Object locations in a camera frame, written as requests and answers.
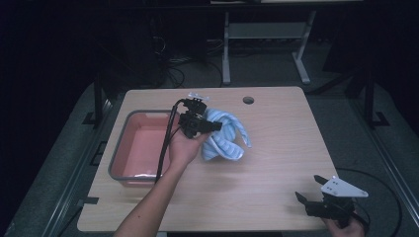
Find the black cable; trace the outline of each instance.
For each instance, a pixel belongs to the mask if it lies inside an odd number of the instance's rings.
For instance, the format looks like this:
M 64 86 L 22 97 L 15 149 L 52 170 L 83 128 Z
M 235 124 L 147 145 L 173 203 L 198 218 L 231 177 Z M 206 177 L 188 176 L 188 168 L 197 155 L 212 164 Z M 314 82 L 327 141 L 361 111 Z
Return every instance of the black cable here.
M 257 54 L 262 54 L 264 52 L 264 50 L 262 49 L 260 45 L 255 45 L 255 43 L 250 43 L 249 41 L 254 41 L 254 40 L 253 39 L 241 40 L 240 42 L 233 41 L 232 43 L 229 43 L 230 53 L 228 54 L 228 56 L 237 57 L 237 58 L 245 58 L 245 57 L 250 57 Z
M 176 62 L 176 63 L 173 63 L 173 64 L 171 64 L 171 68 L 174 68 L 174 67 L 176 67 L 176 66 L 180 66 L 180 65 L 184 65 L 184 64 L 187 64 L 187 63 L 194 63 L 194 62 L 198 62 L 198 63 L 202 63 L 202 64 L 208 64 L 208 65 L 211 65 L 212 67 L 214 67 L 215 68 L 215 70 L 218 72 L 218 74 L 219 74 L 219 78 L 220 78 L 220 83 L 219 83 L 219 85 L 218 85 L 218 87 L 222 87 L 222 72 L 221 72 L 221 70 L 219 69 L 219 67 L 218 66 L 216 66 L 214 63 L 212 63 L 212 62 L 209 62 L 209 61 L 202 61 L 202 60 L 199 60 L 199 59 L 194 59 L 194 58 L 191 58 L 191 59 L 188 59 L 188 60 L 185 60 L 185 61 L 182 61 L 182 62 Z
M 370 215 L 368 214 L 368 212 L 364 209 L 364 207 L 363 206 L 361 206 L 359 203 L 357 203 L 356 201 L 354 201 L 354 204 L 357 206 L 357 207 L 359 207 L 362 211 L 363 211 L 363 213 L 367 216 L 367 223 L 369 224 L 369 225 L 371 225 L 371 217 L 370 217 Z
M 184 101 L 185 100 L 182 99 L 176 102 L 176 104 L 173 106 L 172 111 L 170 113 L 169 121 L 167 122 L 166 135 L 164 136 L 163 146 L 161 147 L 160 158 L 158 161 L 156 179 L 154 182 L 155 184 L 158 182 L 161 176 L 161 172 L 163 169 L 164 155 L 166 154 L 167 147 L 169 146 L 170 137 L 171 137 L 170 133 L 172 132 L 173 121 L 175 120 L 175 115 L 178 110 L 178 105 Z
M 365 219 L 363 219 L 361 216 L 359 216 L 357 213 L 350 212 L 350 211 L 346 210 L 345 208 L 343 208 L 342 206 L 340 206 L 338 204 L 335 204 L 333 202 L 328 202 L 327 204 L 333 205 L 334 207 L 340 209 L 342 212 L 345 212 L 345 214 L 348 214 L 351 217 L 353 217 L 354 219 L 358 220 L 364 226 L 365 235 L 368 234 L 368 232 L 370 230 L 370 224 Z
M 172 134 L 170 135 L 170 140 L 172 140 L 173 136 L 176 134 L 176 132 L 178 132 L 178 130 L 179 130 L 181 127 L 182 127 L 181 125 L 180 125 L 180 126 L 178 126 L 178 128 L 176 128 L 176 130 L 174 130 L 174 131 L 172 132 Z
M 241 40 L 240 42 L 237 42 L 235 39 L 231 39 L 228 41 L 228 47 L 229 47 L 229 54 L 230 57 L 249 57 L 253 55 L 257 55 L 262 53 L 262 48 L 257 48 L 257 46 L 254 46 L 250 43 L 246 43 L 245 41 Z M 235 52 L 235 50 L 247 50 L 249 48 L 250 51 L 256 51 L 258 52 Z M 209 50 L 207 52 L 207 56 L 221 56 L 224 54 L 223 46 L 217 47 L 215 49 Z
M 316 89 L 314 89 L 312 91 L 304 92 L 304 94 L 305 95 L 320 95 L 323 92 L 326 92 L 329 89 L 333 88 L 334 86 L 336 86 L 336 85 L 338 85 L 338 84 L 340 84 L 340 83 L 342 83 L 342 82 L 344 82 L 344 81 L 346 81 L 348 79 L 351 79 L 352 77 L 358 75 L 359 73 L 361 73 L 363 71 L 363 69 L 364 68 L 362 68 L 362 67 L 354 68 L 354 69 L 350 70 L 349 72 L 347 72 L 345 74 L 342 74 L 342 75 L 336 77 L 335 79 L 327 82 L 323 86 L 320 86 L 320 87 L 318 87 L 318 88 L 316 88 Z
M 223 39 L 218 39 L 214 42 L 208 42 L 207 45 L 207 56 L 220 56 L 224 49 L 224 41 Z
M 182 79 L 181 79 L 181 81 L 180 82 L 178 82 L 178 80 L 176 79 L 176 77 L 175 77 L 175 75 L 173 75 L 171 72 L 170 72 L 170 70 L 174 70 L 174 71 L 177 71 L 177 72 L 179 72 L 180 74 L 181 74 L 181 76 L 182 76 Z M 180 69 L 178 69 L 178 68 L 174 68 L 174 67 L 168 67 L 168 71 L 167 71 L 167 73 L 169 74 L 168 76 L 169 76 L 169 79 L 172 81 L 172 84 L 173 84 L 173 88 L 179 88 L 179 87 L 183 87 L 183 83 L 185 82 L 185 73 L 182 71 L 182 70 L 180 70 Z
M 391 235 L 390 235 L 390 237 L 394 237 L 394 236 L 396 236 L 396 234 L 397 234 L 397 232 L 398 232 L 398 230 L 400 229 L 400 226 L 401 226 L 401 220 L 402 220 L 402 217 L 403 217 L 403 213 L 402 213 L 402 209 L 401 209 L 401 203 L 400 203 L 400 201 L 398 200 L 398 198 L 397 198 L 397 194 L 395 193 L 395 191 L 388 185 L 388 184 L 386 184 L 384 181 L 382 181 L 381 179 L 379 179 L 378 177 L 376 177 L 376 176 L 374 176 L 374 175 L 372 175 L 372 174 L 369 174 L 369 173 L 367 173 L 367 172 L 364 172 L 364 171 L 359 171 L 359 170 L 354 170 L 354 169 L 348 169 L 348 168 L 338 168 L 338 167 L 336 167 L 336 170 L 342 170 L 342 171 L 350 171 L 350 172 L 355 172 L 355 173 L 360 173 L 360 174 L 363 174 L 363 175 L 365 175 L 365 176 L 368 176 L 368 177 L 370 177 L 370 178 L 372 178 L 372 179 L 374 179 L 374 180 L 376 180 L 376 181 L 378 181 L 379 183 L 381 183 L 383 186 L 385 186 L 389 191 L 390 191 L 390 193 L 391 193 L 391 195 L 393 196 L 393 198 L 394 198 L 394 200 L 396 201 L 396 203 L 397 203 L 397 208 L 398 208 L 398 219 L 397 219 L 397 225 L 394 227 L 394 230 L 393 230 L 393 232 L 391 233 Z

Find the gray floor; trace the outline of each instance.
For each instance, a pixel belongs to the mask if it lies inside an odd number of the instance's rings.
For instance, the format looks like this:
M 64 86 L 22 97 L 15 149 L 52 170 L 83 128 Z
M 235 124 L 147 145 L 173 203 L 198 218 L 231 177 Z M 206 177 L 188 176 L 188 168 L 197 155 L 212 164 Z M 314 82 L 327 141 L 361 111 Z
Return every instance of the gray floor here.
M 311 43 L 304 55 L 307 72 L 312 80 L 302 85 L 299 80 L 291 52 L 295 43 L 280 43 L 275 50 L 259 50 L 255 54 L 231 57 L 231 85 L 249 86 L 298 86 L 311 91 L 337 77 L 336 73 L 322 71 L 329 45 Z M 220 56 L 209 57 L 220 68 Z M 184 87 L 217 87 L 219 71 L 210 64 L 187 63 L 177 67 L 185 73 Z M 382 112 L 390 126 L 378 127 L 372 131 L 365 126 L 358 111 L 362 98 L 348 100 L 344 96 L 347 82 L 317 96 L 307 96 L 314 117 L 325 140 L 332 160 L 337 168 L 355 169 L 380 178 L 400 194 L 397 186 L 384 166 L 382 151 L 377 149 L 377 137 L 392 158 L 408 188 L 416 197 L 419 195 L 417 170 L 419 168 L 419 142 L 394 107 L 389 95 L 376 86 L 376 112 Z M 77 230 L 77 211 L 80 199 L 85 199 L 97 166 L 90 165 L 101 142 L 106 142 L 118 114 L 124 94 L 107 106 L 105 119 L 97 129 L 82 124 L 87 113 L 93 112 L 93 89 L 86 89 L 61 135 L 52 147 L 31 190 L 17 212 L 8 236 L 112 236 L 112 233 L 82 233 Z M 366 190 L 370 197 L 360 199 L 360 204 L 371 216 L 369 236 L 390 236 L 399 219 L 396 201 L 391 192 L 377 180 L 361 173 L 338 170 L 344 180 Z M 402 196 L 402 221 L 396 236 L 419 236 L 419 229 Z M 265 236 L 268 233 L 254 233 Z M 286 232 L 284 236 L 330 236 L 327 231 Z

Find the hand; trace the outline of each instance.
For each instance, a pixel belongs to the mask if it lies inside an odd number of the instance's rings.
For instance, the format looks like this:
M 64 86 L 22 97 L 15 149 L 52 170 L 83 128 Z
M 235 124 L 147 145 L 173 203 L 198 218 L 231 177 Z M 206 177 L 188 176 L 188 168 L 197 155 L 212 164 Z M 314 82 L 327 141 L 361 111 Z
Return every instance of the hand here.
M 336 220 L 322 218 L 327 229 L 333 237 L 364 237 L 364 226 L 356 219 L 350 218 L 349 225 L 343 229 L 339 228 Z
M 195 159 L 201 145 L 209 136 L 210 133 L 205 133 L 189 139 L 181 130 L 177 131 L 169 144 L 170 166 L 186 168 Z

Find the wooden table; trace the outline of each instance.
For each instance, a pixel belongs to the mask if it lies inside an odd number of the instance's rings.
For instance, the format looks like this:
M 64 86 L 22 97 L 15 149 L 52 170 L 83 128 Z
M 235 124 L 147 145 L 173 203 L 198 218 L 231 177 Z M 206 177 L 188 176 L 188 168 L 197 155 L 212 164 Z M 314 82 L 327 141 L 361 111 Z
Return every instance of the wooden table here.
M 297 191 L 321 200 L 313 175 L 336 175 L 333 163 L 307 103 L 298 87 L 163 89 L 126 94 L 108 145 L 78 221 L 81 231 L 115 231 L 147 194 L 147 188 L 125 188 L 108 174 L 126 116 L 134 110 L 170 110 L 189 92 L 209 96 L 209 108 L 236 115 L 253 147 L 239 161 L 201 155 L 188 167 L 173 195 L 160 231 L 287 231 L 324 228 L 308 217 Z M 254 104 L 243 103 L 244 97 Z

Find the cloth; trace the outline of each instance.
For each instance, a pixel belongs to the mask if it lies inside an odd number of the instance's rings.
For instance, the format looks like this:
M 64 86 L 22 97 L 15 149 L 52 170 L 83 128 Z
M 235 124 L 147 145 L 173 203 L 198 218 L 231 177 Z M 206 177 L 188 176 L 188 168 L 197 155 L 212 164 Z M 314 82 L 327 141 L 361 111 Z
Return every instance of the cloth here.
M 233 141 L 236 136 L 236 129 L 240 132 L 247 147 L 252 147 L 247 131 L 243 124 L 234 115 L 215 109 L 206 109 L 204 118 L 208 121 L 222 122 L 220 131 L 213 131 L 211 136 L 204 142 L 202 156 L 210 160 L 215 156 L 222 156 L 228 160 L 238 160 L 244 150 Z

